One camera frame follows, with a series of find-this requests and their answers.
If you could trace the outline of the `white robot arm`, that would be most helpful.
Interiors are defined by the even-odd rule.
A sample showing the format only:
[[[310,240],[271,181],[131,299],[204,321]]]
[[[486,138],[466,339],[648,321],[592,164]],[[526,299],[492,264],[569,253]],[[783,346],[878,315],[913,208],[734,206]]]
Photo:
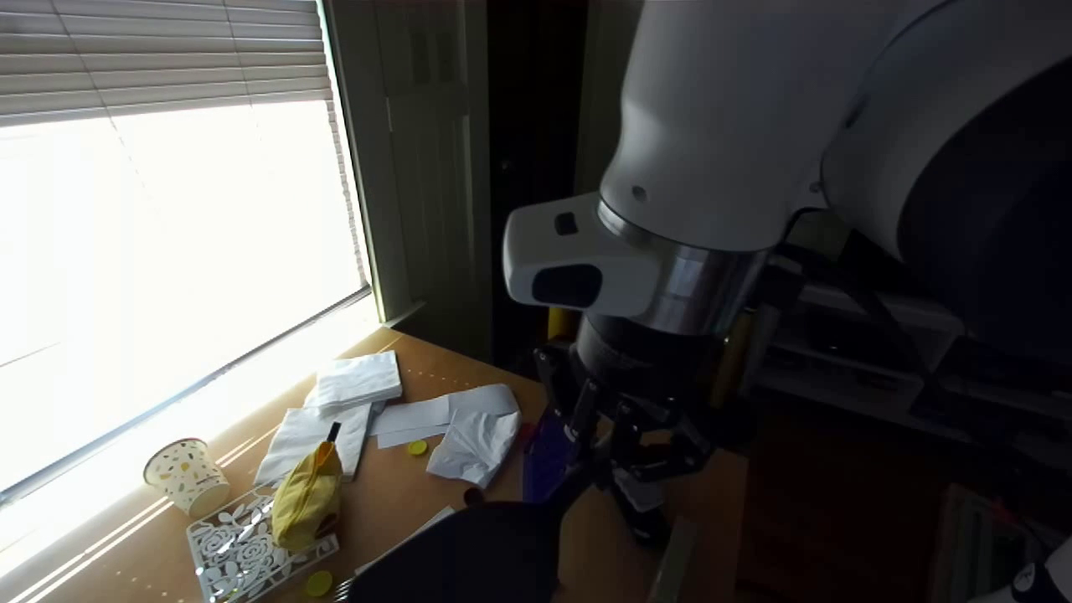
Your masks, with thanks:
[[[648,0],[591,195],[514,212],[514,301],[569,439],[552,508],[708,467],[718,358],[811,212],[919,276],[986,341],[1068,358],[1072,0]]]

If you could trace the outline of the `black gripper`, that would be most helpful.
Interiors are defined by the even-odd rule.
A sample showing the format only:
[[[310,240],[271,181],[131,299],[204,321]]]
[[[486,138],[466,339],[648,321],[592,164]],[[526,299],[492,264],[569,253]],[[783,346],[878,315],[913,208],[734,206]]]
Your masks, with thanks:
[[[626,525],[660,525],[666,478],[694,477],[747,439],[737,397],[747,339],[664,337],[622,319],[591,319],[577,339],[534,352],[546,415],[566,439],[551,504],[566,514],[587,489],[607,489]]]

